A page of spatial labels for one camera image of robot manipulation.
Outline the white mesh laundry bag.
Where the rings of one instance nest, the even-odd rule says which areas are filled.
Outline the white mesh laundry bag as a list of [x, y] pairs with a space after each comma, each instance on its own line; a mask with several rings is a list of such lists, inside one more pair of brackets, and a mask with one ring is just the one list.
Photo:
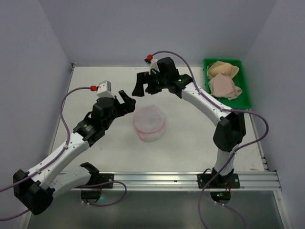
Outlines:
[[133, 124], [142, 141], [152, 142], [164, 134], [166, 119], [157, 106], [149, 105], [135, 112]]

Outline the beige bra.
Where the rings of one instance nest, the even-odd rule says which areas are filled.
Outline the beige bra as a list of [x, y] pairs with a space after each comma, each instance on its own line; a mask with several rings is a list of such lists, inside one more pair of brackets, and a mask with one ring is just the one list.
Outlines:
[[227, 62], [216, 61], [213, 64], [210, 64], [207, 68], [207, 77], [208, 79], [213, 79], [216, 75], [222, 73], [228, 75], [233, 79], [239, 72], [239, 67], [234, 66]]

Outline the pink bra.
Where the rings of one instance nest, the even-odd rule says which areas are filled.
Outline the pink bra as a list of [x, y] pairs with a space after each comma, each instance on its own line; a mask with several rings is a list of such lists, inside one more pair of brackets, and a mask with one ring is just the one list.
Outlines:
[[231, 77], [224, 73], [217, 74], [209, 81], [211, 95], [216, 98], [226, 98], [229, 101], [238, 98], [243, 90], [236, 86]]

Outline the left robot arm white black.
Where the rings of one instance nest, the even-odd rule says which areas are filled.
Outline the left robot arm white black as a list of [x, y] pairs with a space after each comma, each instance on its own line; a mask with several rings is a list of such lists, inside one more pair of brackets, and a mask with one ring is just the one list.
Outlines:
[[119, 91], [119, 95], [123, 103], [110, 91], [98, 93], [92, 110], [73, 131], [67, 131], [66, 141], [36, 166], [15, 172], [12, 177], [14, 196], [33, 215], [44, 212], [62, 192], [97, 184], [99, 171], [90, 163], [81, 164], [66, 183], [56, 177], [78, 155], [100, 140], [116, 118], [134, 112], [136, 100], [123, 90]]

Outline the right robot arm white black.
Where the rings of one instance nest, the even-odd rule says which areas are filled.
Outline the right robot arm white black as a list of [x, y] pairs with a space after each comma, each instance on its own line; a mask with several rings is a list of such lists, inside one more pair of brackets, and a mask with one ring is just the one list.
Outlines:
[[189, 102], [200, 110], [215, 125], [213, 142], [217, 158], [210, 175], [202, 180], [208, 188], [226, 188], [234, 174], [235, 151], [246, 134], [244, 115], [217, 102], [198, 86], [193, 73], [180, 74], [172, 58], [156, 59], [148, 55], [144, 60], [149, 70], [138, 73], [133, 96], [157, 94], [168, 89], [172, 94]]

